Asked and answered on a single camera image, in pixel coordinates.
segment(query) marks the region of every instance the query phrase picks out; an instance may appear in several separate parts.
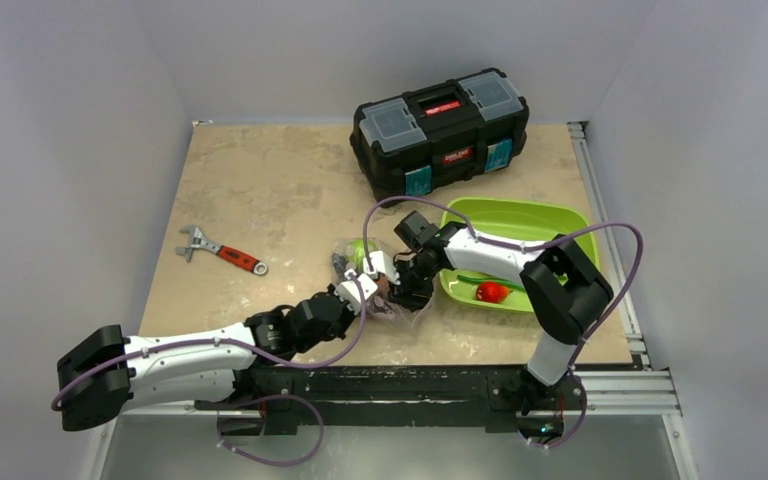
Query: plastic bag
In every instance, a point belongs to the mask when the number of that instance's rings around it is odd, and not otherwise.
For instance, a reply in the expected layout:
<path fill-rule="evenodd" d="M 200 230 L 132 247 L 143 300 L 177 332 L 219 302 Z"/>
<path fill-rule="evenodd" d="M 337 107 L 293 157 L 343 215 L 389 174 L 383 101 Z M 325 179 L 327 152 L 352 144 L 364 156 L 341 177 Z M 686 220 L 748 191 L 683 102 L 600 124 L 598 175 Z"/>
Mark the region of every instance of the plastic bag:
<path fill-rule="evenodd" d="M 387 256 L 393 257 L 397 251 L 377 238 L 369 239 L 369 251 L 383 251 Z M 346 280 L 347 270 L 362 272 L 363 265 L 363 240 L 359 238 L 340 239 L 334 245 L 331 252 L 331 266 L 334 271 L 334 282 Z M 382 275 L 379 280 L 379 288 L 376 295 L 366 302 L 366 318 L 381 323 L 386 323 L 394 328 L 416 334 L 422 324 L 422 320 L 433 308 L 434 295 L 422 309 L 410 311 L 401 305 L 387 300 L 386 277 Z"/>

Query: transparent compartment lid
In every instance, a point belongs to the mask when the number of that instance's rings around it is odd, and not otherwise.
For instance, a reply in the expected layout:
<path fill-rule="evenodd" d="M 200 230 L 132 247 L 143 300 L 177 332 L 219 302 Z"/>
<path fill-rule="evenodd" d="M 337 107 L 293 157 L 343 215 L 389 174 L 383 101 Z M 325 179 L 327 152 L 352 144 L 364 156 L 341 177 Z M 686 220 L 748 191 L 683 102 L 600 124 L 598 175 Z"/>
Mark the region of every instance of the transparent compartment lid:
<path fill-rule="evenodd" d="M 362 112 L 366 117 L 360 121 L 363 136 L 370 145 L 378 140 L 385 152 L 425 140 L 425 133 L 416 125 L 416 119 L 401 98 L 370 105 Z"/>
<path fill-rule="evenodd" d="M 478 106 L 484 120 L 490 121 L 521 111 L 519 92 L 507 78 L 497 72 L 487 72 L 465 78 L 458 84 L 466 90 L 469 99 Z"/>

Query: red tomato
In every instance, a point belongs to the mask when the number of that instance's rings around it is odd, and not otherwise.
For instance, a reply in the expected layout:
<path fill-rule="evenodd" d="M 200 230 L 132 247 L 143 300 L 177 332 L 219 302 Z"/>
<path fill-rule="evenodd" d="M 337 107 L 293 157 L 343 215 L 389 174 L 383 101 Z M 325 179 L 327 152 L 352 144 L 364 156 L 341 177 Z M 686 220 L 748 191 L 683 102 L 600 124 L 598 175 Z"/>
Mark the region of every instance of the red tomato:
<path fill-rule="evenodd" d="M 483 282 L 475 289 L 475 298 L 482 302 L 501 303 L 509 293 L 508 287 L 496 282 Z"/>

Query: black toolbox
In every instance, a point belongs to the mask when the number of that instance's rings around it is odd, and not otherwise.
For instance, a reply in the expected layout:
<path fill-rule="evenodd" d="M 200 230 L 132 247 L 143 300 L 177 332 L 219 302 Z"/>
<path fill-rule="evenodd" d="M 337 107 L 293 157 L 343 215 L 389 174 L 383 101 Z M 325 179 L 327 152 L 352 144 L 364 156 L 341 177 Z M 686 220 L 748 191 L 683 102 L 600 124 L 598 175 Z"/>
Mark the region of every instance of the black toolbox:
<path fill-rule="evenodd" d="M 490 68 L 359 106 L 349 141 L 381 200 L 506 168 L 522 152 L 527 122 L 525 98 Z"/>

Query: wooden board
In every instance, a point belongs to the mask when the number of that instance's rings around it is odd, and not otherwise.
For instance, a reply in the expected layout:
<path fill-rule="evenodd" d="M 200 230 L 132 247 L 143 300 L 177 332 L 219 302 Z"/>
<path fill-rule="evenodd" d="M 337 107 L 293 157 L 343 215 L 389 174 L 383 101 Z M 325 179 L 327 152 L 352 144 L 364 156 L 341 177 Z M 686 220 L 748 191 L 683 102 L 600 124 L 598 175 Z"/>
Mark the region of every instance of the wooden board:
<path fill-rule="evenodd" d="M 198 126 L 143 315 L 141 335 L 211 330 L 279 304 L 296 304 L 333 281 L 330 253 L 338 239 L 360 236 L 374 203 L 349 146 L 350 127 Z M 591 216 L 567 129 L 531 125 L 524 152 L 503 171 L 441 188 L 428 198 L 492 196 L 556 203 Z M 370 235 L 393 247 L 393 227 L 411 210 L 439 222 L 420 204 L 379 210 Z M 212 240 L 268 263 L 264 277 L 204 251 L 192 262 L 175 254 L 199 225 Z M 349 330 L 351 338 L 357 322 Z M 418 333 L 370 322 L 341 364 L 418 365 L 524 363 L 541 329 L 533 315 L 500 313 L 453 302 L 442 291 Z M 321 361 L 345 342 L 321 343 L 297 361 Z M 619 314 L 593 336 L 580 362 L 628 362 Z"/>

